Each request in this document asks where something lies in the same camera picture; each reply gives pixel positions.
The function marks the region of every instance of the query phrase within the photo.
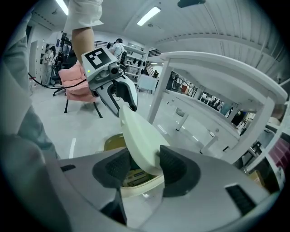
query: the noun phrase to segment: black ceiling fixture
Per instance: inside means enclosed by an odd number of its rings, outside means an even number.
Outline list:
[[[177,3],[177,6],[180,8],[184,8],[190,5],[198,5],[198,4],[204,4],[205,0],[179,0]]]

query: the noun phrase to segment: rolled-up sleeve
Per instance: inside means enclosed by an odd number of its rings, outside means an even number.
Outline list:
[[[103,24],[100,21],[102,2],[103,0],[70,0],[64,32],[71,34],[74,29]]]

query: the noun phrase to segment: black slot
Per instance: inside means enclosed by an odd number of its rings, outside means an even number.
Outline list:
[[[241,211],[243,216],[256,206],[239,185],[226,187],[226,191],[231,196],[232,200]]]

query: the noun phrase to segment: white ceiling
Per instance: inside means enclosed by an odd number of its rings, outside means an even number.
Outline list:
[[[267,16],[251,0],[206,0],[186,8],[179,0],[104,0],[101,21],[94,30],[124,35],[162,52],[202,51],[245,62],[273,79],[288,77],[288,54]],[[142,27],[136,23],[153,6],[161,8]],[[51,14],[58,8],[58,14]],[[66,16],[54,0],[35,8],[55,30],[64,28]]]

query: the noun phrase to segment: pink armchair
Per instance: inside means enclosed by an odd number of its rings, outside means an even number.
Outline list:
[[[82,80],[86,79],[84,69],[81,64],[77,61],[77,63],[72,66],[70,69],[61,69],[58,72],[60,79],[62,80],[62,85],[64,87],[73,86],[78,84]],[[67,104],[65,106],[64,113],[67,113],[68,109],[68,100],[73,101],[81,101],[81,102],[92,102],[95,106],[96,111],[98,112],[100,118],[103,118],[101,113],[99,112],[96,106],[96,98],[92,95],[89,85],[87,81],[72,87],[67,88],[66,95],[67,95]]]

